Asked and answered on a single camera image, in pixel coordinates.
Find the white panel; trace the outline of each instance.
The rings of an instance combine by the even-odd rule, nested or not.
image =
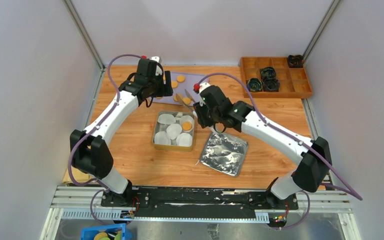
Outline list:
[[[306,67],[333,166],[364,198],[351,199],[362,239],[383,239],[384,1],[343,1]]]
[[[236,66],[241,56],[303,54],[331,0],[73,2],[106,64],[133,53],[165,64]]]
[[[0,1],[0,239],[39,239],[98,78],[62,1]]]

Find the wooden tabletop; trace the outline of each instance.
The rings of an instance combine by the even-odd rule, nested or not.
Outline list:
[[[165,71],[196,74],[222,72],[240,78],[239,67],[163,67]],[[111,75],[119,86],[135,71],[136,66],[113,66]],[[212,85],[219,86],[233,103],[238,100],[251,103],[249,99],[243,98],[241,86],[235,80],[225,76],[212,76],[209,81]],[[102,113],[114,96],[114,87],[105,75],[92,120]],[[255,102],[259,110],[272,121],[300,135],[310,137],[300,99],[258,98]],[[157,113],[160,111],[187,112],[187,109],[181,105],[161,103],[153,103],[150,108],[146,108],[143,104],[124,121],[109,144],[114,166],[134,185],[265,189],[274,178],[283,176],[296,167],[275,148],[233,129],[228,129],[226,132],[249,143],[248,152],[237,177],[225,175],[200,163],[195,165],[211,133],[210,130],[202,129],[200,126],[196,130],[196,143],[192,152],[156,150],[151,141]]]

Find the purple cutting board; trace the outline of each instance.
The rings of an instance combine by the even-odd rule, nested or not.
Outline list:
[[[185,93],[185,89],[190,93],[190,95],[193,97],[195,101],[199,100],[199,95],[194,92],[194,85],[197,84],[203,77],[205,77],[205,74],[195,74],[195,73],[186,73],[186,72],[176,72],[171,71],[171,82],[177,81],[177,77],[179,75],[184,76],[184,82],[179,82],[178,86],[176,88],[173,88],[173,96],[164,96],[160,99],[154,98],[153,103],[159,103],[159,104],[176,104],[176,105],[182,105],[180,102],[175,101],[173,97],[176,94],[180,94],[183,98],[187,97]]]

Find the gray floor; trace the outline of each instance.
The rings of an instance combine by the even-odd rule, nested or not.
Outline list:
[[[288,223],[293,224],[300,218],[301,216],[297,213],[290,213]],[[82,228],[98,225],[94,220],[61,220],[55,239],[80,239]],[[133,233],[135,240],[345,239],[338,215],[334,213],[312,213],[301,225],[282,231],[275,231],[269,229],[266,224],[258,223],[158,221],[133,221],[127,228]]]

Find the metal tin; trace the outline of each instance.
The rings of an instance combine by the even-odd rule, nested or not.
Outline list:
[[[161,131],[166,131],[166,129],[169,127],[169,124],[161,124],[158,122],[158,117],[161,114],[171,114],[174,116],[177,124],[180,124],[180,116],[191,116],[193,118],[193,123],[192,123],[192,130],[190,131],[185,131],[182,129],[181,133],[188,133],[192,136],[192,144],[190,146],[178,146],[176,143],[176,139],[171,140],[171,145],[161,145],[161,144],[155,144],[154,142],[154,137],[155,134]],[[166,151],[180,151],[180,152],[191,152],[194,149],[195,145],[195,134],[196,134],[196,118],[191,112],[181,112],[181,111],[160,111],[155,120],[155,128],[153,130],[152,134],[152,144],[154,145],[155,149],[158,150],[166,150]]]
[[[236,177],[241,171],[247,150],[247,141],[227,133],[212,132],[199,160],[205,166]]]

